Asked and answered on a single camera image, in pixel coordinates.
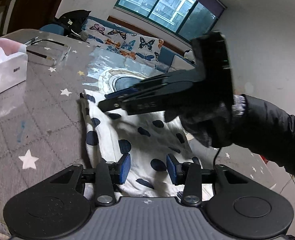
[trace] gloved hand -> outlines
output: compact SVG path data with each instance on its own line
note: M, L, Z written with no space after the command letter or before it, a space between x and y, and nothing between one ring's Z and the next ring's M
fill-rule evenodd
M164 113L165 122L170 122L179 116L183 128L191 133L205 147L221 148L232 144L232 130L242 123L246 110L246 100L243 96L233 96L232 111L225 104L204 104L202 108L182 107L167 110Z

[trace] tissue box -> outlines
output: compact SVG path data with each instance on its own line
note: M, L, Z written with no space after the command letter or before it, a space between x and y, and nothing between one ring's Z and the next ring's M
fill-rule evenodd
M0 93L25 81L26 45L0 38Z

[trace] window sill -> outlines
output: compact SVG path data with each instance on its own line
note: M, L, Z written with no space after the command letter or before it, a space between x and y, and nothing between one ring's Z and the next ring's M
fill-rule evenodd
M166 29L164 29L164 28L162 28L162 27L160 27L160 26L158 26L158 25L156 25L156 24L154 24L154 23L152 23L152 22L150 22L150 21L148 21L148 20L146 20L146 19L144 19L144 18L141 18L140 16L138 16L138 15L136 15L136 14L134 14L134 13L131 13L131 12L129 12L129 11L127 11L127 10L124 10L124 9L122 9L122 8L119 8L119 7L117 7L117 6L114 6L113 9L118 10L118 11L120 11L120 12L122 12L122 13L127 14L127 15L130 15L130 16L132 16L132 17L135 17L135 18L139 19L139 20L142 21L142 22L148 23L148 24L152 25L153 27L155 27L155 28L157 28L157 29L163 31L164 33L170 35L171 37L175 38L177 41L179 41L179 42L181 42L181 43L184 43L184 44L185 44L186 46L188 46L189 48L192 48L192 46L191 46L189 43L187 43L186 41L180 39L179 37L177 37L177 36L174 35L173 33L167 31Z

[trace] door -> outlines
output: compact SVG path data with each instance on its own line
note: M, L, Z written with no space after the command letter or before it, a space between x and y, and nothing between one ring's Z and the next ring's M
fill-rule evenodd
M61 0L16 0L8 33L19 29L39 29L54 18Z

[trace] screw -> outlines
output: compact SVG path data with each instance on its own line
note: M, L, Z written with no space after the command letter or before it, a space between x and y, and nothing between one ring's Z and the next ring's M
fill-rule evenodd
M99 196L97 198L97 201L98 202L101 202L101 203L104 203L104 204L111 203L112 200L113 200L112 197L111 196L108 196L108 195L102 195L102 196Z
M189 196L185 196L184 197L184 201L188 202L190 204L195 204L198 203L200 201L200 198L194 195L189 195Z

